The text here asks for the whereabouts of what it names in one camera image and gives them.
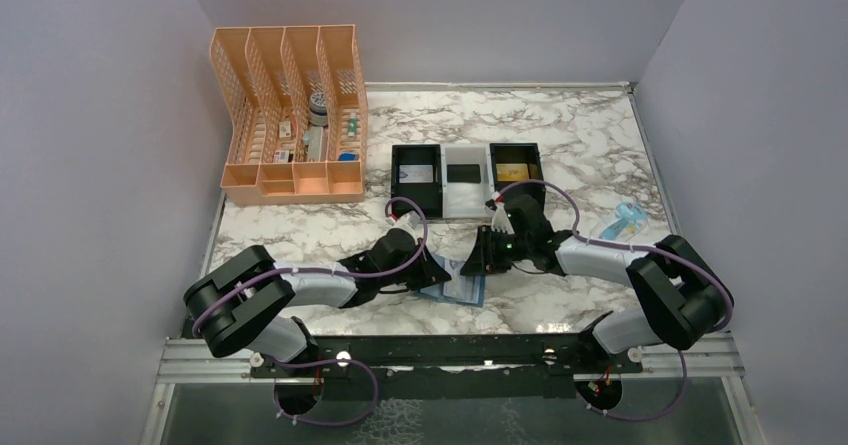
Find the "silver crest card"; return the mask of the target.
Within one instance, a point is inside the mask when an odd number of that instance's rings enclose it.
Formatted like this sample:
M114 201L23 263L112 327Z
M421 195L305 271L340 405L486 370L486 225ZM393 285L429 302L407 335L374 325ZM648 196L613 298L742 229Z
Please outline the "silver crest card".
M442 299L455 304L481 307L485 298L485 277L454 273L442 285Z

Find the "blue card holder wallet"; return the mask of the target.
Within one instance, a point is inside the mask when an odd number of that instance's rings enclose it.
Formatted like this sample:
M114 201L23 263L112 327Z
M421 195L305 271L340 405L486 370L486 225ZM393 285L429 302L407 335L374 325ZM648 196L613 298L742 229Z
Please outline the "blue card holder wallet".
M484 276L461 275L460 269L465 264L464 261L453 260L440 255L434 255L433 258L443 270L449 273L451 278L447 282L416 291L416 296L463 306L483 306L486 284Z

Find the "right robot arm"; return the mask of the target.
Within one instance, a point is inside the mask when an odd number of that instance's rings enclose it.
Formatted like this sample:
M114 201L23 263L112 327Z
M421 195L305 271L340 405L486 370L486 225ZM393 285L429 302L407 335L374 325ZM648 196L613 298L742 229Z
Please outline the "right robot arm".
M596 278L635 292L637 307L608 312L579 333L575 353L589 371L600 372L617 354L641 346L688 350L731 318L728 289L681 236L653 246L591 240L555 230L531 196L498 197L490 204L493 221L479 227L461 275L501 274L529 260L545 274Z

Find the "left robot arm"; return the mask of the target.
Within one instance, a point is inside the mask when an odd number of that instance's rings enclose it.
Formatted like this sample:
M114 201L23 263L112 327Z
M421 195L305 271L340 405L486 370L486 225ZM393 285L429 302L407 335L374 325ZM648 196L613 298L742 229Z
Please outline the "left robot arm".
M250 246L190 286L183 301L193 336L214 357L247 349L298 376L318 360L319 347L302 320L281 316L285 307L348 309L390 286L417 291L450 279L423 240L392 228L370 249L330 265L275 263L265 247Z

